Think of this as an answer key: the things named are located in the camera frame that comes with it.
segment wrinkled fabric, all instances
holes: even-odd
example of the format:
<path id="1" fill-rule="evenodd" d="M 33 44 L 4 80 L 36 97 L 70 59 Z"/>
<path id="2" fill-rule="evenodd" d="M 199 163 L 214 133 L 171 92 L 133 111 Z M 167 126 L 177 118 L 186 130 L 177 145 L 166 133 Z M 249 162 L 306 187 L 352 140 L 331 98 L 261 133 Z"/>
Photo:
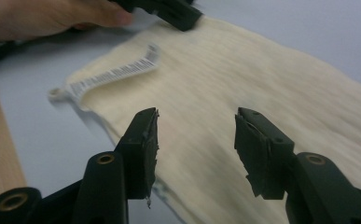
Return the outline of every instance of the wrinkled fabric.
<path id="1" fill-rule="evenodd" d="M 157 23 L 69 77 L 74 82 L 160 47 L 160 67 L 92 91 L 82 104 L 117 142 L 134 114 L 160 111 L 157 191 L 186 223 L 288 223 L 285 200 L 255 198 L 234 149 L 238 107 L 333 160 L 361 188 L 361 85 L 314 57 L 224 21 L 189 32 Z"/>

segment human hand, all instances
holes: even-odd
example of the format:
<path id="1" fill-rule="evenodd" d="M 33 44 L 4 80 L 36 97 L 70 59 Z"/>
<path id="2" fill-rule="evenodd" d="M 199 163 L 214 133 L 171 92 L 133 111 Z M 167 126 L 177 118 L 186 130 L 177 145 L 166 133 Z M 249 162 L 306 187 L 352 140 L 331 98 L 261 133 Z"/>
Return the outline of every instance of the human hand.
<path id="1" fill-rule="evenodd" d="M 81 23 L 131 22 L 132 14 L 107 0 L 0 0 L 0 42 L 55 35 Z"/>

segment white table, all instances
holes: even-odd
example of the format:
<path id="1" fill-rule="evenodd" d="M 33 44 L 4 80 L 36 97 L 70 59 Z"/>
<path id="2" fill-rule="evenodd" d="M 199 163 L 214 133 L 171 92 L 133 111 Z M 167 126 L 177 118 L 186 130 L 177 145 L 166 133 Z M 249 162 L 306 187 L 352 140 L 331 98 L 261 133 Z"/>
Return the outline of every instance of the white table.
<path id="1" fill-rule="evenodd" d="M 195 7 L 307 52 L 361 83 L 361 0 L 199 0 Z M 135 24 L 125 29 L 41 39 L 0 62 L 7 125 L 28 185 L 43 196 L 82 178 L 89 157 L 114 148 L 98 118 L 74 105 L 51 104 L 48 91 L 155 19 L 137 10 Z M 144 201 L 131 201 L 130 217 L 131 223 L 180 223 L 156 197 L 151 210 Z"/>

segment black clamp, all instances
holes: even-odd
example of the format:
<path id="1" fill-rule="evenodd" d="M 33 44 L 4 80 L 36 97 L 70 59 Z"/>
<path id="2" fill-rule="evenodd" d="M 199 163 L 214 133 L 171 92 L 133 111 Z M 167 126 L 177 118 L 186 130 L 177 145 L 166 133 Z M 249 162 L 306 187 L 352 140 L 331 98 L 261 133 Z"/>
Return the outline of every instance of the black clamp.
<path id="1" fill-rule="evenodd" d="M 133 12 L 136 7 L 142 8 L 180 31 L 192 29 L 202 15 L 198 9 L 191 6 L 193 0 L 115 0 L 114 2 L 128 12 Z"/>
<path id="2" fill-rule="evenodd" d="M 42 199 L 33 188 L 0 194 L 0 224 L 128 222 L 128 200 L 148 199 L 155 181 L 158 110 L 137 113 L 115 151 L 90 158 L 82 180 Z"/>
<path id="3" fill-rule="evenodd" d="M 293 153 L 294 142 L 262 114 L 239 108 L 235 148 L 255 196 L 282 200 L 290 224 L 361 223 L 361 189 L 329 158 Z"/>

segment finger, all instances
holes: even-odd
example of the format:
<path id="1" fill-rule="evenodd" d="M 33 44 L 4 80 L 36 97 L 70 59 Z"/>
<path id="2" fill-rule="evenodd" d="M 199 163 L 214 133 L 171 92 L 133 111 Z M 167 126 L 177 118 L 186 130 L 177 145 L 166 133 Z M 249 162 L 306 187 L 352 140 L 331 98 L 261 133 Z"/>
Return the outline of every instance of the finger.
<path id="1" fill-rule="evenodd" d="M 73 26 L 74 29 L 79 31 L 86 31 L 96 27 L 96 24 L 90 22 L 79 23 Z"/>
<path id="2" fill-rule="evenodd" d="M 118 27 L 132 22 L 132 14 L 107 0 L 84 1 L 80 22 L 91 22 L 104 27 Z"/>

